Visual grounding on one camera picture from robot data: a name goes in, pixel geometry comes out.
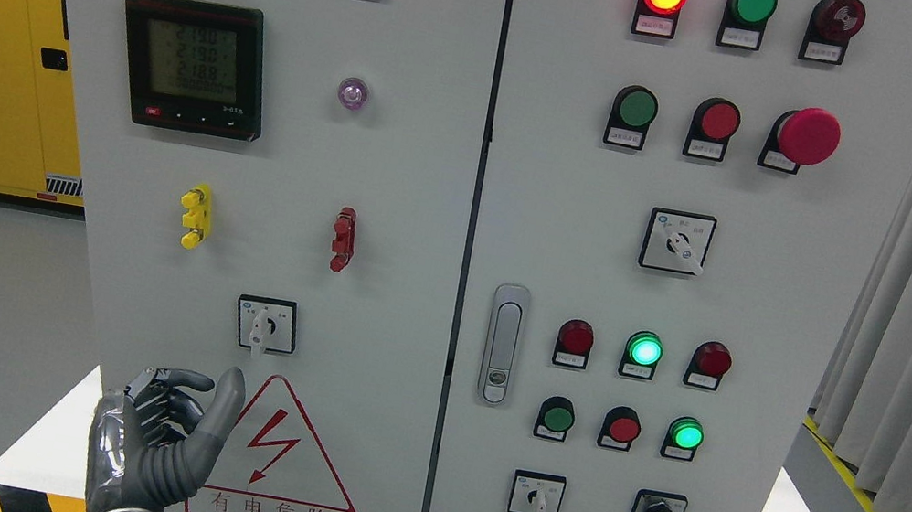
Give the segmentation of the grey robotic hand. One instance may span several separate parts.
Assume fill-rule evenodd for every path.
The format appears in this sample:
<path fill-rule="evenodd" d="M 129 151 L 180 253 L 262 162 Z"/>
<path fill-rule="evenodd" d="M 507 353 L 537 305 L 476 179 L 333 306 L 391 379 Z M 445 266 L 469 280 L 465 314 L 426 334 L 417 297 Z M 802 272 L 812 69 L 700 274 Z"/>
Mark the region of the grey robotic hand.
<path fill-rule="evenodd" d="M 242 374 L 149 367 L 104 392 L 87 444 L 86 512 L 164 512 L 196 495 L 246 402 Z"/>

